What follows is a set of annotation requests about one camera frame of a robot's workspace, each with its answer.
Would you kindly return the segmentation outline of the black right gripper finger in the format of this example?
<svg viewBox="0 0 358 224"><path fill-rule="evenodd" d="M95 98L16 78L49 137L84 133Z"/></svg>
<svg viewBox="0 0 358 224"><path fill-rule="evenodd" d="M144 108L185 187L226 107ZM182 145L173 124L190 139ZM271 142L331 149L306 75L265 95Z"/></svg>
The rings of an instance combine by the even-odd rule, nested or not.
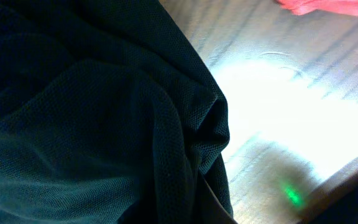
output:
<svg viewBox="0 0 358 224"><path fill-rule="evenodd" d="M201 174L198 175L197 184L197 203L202 224L237 224Z"/></svg>

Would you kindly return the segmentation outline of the black shirt with white logo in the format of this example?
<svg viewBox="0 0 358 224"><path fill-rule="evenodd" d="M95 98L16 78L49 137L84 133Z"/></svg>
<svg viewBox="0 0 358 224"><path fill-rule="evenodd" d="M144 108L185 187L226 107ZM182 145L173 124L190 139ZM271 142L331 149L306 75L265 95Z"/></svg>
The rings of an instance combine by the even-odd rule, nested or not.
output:
<svg viewBox="0 0 358 224"><path fill-rule="evenodd" d="M232 215L227 101L158 1L0 0L0 223Z"/></svg>

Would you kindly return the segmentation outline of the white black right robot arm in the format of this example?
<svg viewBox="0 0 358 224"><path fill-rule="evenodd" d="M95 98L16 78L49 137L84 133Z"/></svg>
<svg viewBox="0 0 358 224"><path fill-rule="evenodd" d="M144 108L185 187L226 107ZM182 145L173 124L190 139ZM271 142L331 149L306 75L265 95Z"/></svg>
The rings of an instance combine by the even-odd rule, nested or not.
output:
<svg viewBox="0 0 358 224"><path fill-rule="evenodd" d="M327 179L298 157L268 157L232 170L233 215L208 223L358 223L358 157Z"/></svg>

